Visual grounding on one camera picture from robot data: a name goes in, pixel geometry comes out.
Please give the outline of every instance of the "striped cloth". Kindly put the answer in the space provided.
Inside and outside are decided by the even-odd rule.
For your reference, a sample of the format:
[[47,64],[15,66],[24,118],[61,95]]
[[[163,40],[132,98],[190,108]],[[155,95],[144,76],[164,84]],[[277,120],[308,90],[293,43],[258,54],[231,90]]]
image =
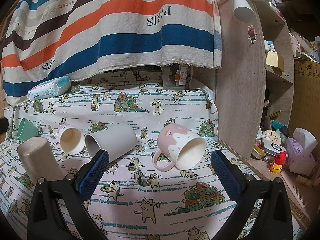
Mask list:
[[215,0],[20,0],[0,46],[6,99],[41,82],[186,63],[221,67]]

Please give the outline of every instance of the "sticker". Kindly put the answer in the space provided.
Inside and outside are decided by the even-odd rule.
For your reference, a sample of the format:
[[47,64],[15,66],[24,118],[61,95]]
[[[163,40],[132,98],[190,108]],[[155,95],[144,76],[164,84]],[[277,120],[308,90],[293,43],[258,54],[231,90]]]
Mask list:
[[257,33],[255,33],[255,30],[254,30],[253,25],[248,26],[248,34],[249,34],[248,39],[250,39],[250,40],[251,40],[251,43],[253,44],[253,43],[257,40],[257,39],[256,39]]
[[179,86],[184,86],[187,81],[188,67],[180,67]]

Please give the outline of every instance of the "orange stripe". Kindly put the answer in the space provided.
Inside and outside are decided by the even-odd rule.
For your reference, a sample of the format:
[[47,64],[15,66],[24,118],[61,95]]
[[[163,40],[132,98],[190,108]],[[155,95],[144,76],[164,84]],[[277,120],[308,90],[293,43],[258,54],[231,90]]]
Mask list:
[[96,11],[78,19],[66,27],[57,42],[22,60],[21,66],[24,70],[29,70],[48,61],[50,58],[54,57],[55,51],[58,47],[71,40],[76,34],[95,26],[100,19],[106,15],[122,12],[155,15],[165,4],[184,5],[191,9],[207,12],[211,17],[213,17],[212,4],[207,0],[155,0],[152,2],[146,2],[143,0],[111,0],[102,4]]
[[17,54],[11,54],[2,58],[2,67],[17,67],[21,66]]

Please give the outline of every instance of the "pink mug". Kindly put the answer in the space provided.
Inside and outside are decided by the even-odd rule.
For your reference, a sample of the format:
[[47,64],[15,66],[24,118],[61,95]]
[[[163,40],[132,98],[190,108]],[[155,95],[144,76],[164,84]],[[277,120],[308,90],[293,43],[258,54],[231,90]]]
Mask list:
[[[205,140],[178,123],[164,127],[158,135],[159,149],[153,155],[152,163],[159,171],[168,171],[173,166],[185,171],[196,166],[204,155]],[[163,153],[170,160],[169,164],[159,167],[158,157]]]

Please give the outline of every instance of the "white cup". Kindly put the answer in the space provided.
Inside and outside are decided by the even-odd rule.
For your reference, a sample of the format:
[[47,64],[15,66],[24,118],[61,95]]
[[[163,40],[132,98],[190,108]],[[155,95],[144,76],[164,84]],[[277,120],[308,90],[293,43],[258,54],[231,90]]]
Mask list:
[[59,143],[69,155],[76,155],[84,149],[84,134],[76,127],[64,123],[58,128]]
[[100,150],[109,154],[109,162],[132,150],[137,144],[137,136],[131,126],[120,123],[110,126],[107,130],[85,135],[85,147],[90,157]]

